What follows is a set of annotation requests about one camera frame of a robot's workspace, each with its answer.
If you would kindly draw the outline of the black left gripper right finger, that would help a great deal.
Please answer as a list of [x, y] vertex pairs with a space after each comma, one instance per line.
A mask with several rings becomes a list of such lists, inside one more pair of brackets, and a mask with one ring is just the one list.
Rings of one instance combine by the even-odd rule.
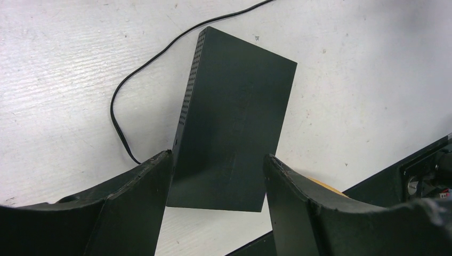
[[451, 255], [451, 201], [367, 204], [273, 155], [265, 156], [263, 173], [278, 255]]

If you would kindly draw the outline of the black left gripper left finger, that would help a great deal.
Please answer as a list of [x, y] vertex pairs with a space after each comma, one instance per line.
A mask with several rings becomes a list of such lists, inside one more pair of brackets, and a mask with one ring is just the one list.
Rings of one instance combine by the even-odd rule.
[[56, 203], [1, 207], [1, 255], [154, 255], [173, 172], [165, 150]]

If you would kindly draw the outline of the black network switch box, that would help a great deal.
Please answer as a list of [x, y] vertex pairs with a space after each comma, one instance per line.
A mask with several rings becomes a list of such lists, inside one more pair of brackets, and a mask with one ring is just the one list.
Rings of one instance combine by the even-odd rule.
[[173, 143], [167, 206], [260, 212], [295, 61], [213, 27], [198, 36]]

